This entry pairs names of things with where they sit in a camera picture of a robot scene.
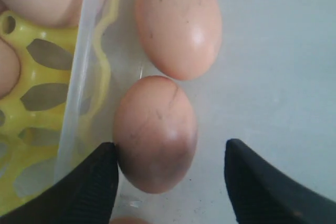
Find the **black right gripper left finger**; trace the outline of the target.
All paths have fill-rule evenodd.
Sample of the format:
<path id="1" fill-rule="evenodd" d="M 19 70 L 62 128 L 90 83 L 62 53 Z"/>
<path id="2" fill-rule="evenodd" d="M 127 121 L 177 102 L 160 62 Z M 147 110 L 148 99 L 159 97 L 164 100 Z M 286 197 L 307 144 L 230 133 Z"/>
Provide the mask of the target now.
<path id="1" fill-rule="evenodd" d="M 102 143 L 55 185 L 1 216 L 1 223 L 109 223 L 118 184 L 115 145 Z"/>

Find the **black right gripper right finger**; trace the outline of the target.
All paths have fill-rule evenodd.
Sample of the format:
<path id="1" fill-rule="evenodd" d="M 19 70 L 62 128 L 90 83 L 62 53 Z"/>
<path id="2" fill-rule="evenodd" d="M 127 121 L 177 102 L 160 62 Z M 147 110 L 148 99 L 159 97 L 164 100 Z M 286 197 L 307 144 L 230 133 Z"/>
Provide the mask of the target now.
<path id="1" fill-rule="evenodd" d="M 225 148 L 225 184 L 238 223 L 335 223 L 335 202 L 294 181 L 239 139 Z"/>

